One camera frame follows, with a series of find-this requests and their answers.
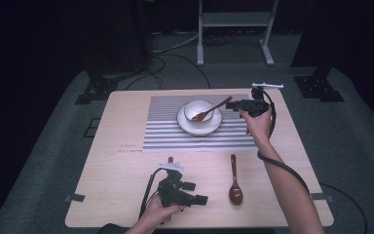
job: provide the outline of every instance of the human hand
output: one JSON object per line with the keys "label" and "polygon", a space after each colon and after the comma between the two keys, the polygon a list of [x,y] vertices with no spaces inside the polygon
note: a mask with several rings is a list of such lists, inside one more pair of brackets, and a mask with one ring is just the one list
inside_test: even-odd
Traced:
{"label": "human hand", "polygon": [[251,134],[257,146],[269,140],[270,127],[272,126],[272,108],[257,117],[251,117],[246,111],[239,109],[240,115],[247,124],[246,134]]}
{"label": "human hand", "polygon": [[171,216],[175,213],[181,212],[185,207],[179,205],[173,205],[164,208],[161,203],[159,194],[155,194],[144,214],[135,223],[135,225],[126,233],[145,234],[152,233],[159,224],[168,222],[171,220]]}

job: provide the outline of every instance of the human arm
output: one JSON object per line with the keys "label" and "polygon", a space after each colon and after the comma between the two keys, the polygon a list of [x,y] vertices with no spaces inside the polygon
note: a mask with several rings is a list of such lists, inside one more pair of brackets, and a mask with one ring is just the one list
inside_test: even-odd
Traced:
{"label": "human arm", "polygon": [[[247,133],[252,135],[259,152],[264,157],[283,162],[269,141],[271,108],[254,118],[243,110],[239,112],[245,119]],[[264,164],[291,232],[324,233],[315,204],[302,183],[288,171],[267,162]]]}
{"label": "human arm", "polygon": [[171,205],[164,208],[161,203],[160,195],[155,194],[151,198],[144,214],[126,234],[152,233],[158,225],[170,221],[172,214],[181,212],[183,209],[184,207],[179,205]]}

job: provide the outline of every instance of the dark background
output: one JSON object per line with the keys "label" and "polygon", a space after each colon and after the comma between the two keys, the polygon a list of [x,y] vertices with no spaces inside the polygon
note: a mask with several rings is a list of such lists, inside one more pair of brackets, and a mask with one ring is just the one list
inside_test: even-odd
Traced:
{"label": "dark background", "polygon": [[[81,2],[82,8],[74,1],[0,0],[0,207],[66,87],[89,62],[111,56],[89,43],[99,38],[96,31],[83,33],[91,22],[79,16],[93,1]],[[216,12],[270,7],[269,1],[205,3]],[[145,4],[151,31],[197,28],[198,1]],[[302,30],[292,65],[316,66],[330,48],[327,58],[354,81],[374,111],[374,1],[281,1],[274,33]]]}

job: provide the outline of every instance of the spoon in bowl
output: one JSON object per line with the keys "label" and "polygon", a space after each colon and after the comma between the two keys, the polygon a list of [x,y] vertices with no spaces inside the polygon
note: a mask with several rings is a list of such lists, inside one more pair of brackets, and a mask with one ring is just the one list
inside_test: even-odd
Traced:
{"label": "spoon in bowl", "polygon": [[236,206],[240,205],[243,201],[243,192],[239,188],[237,173],[236,173],[236,155],[232,154],[232,170],[233,170],[233,185],[229,191],[230,201]]}
{"label": "spoon in bowl", "polygon": [[220,106],[226,104],[226,103],[229,102],[231,99],[232,99],[232,97],[227,97],[227,98],[226,98],[225,100],[223,100],[221,103],[219,103],[219,104],[217,104],[217,105],[214,105],[210,110],[195,115],[193,118],[191,118],[191,120],[196,121],[196,122],[202,122],[202,121],[205,119],[205,117],[207,116],[207,114],[208,114],[209,112],[211,112],[212,110],[214,110],[214,109],[216,109],[216,108],[218,108],[218,107],[220,107]]}

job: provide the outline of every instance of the striped placemat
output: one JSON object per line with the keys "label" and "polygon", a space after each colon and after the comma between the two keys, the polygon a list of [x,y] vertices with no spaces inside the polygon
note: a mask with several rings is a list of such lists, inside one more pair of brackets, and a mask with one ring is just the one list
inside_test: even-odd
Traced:
{"label": "striped placemat", "polygon": [[194,99],[217,104],[226,97],[248,99],[247,95],[151,97],[143,152],[256,150],[253,138],[245,134],[245,121],[239,112],[220,108],[220,127],[205,136],[185,132],[177,123],[178,110]]}

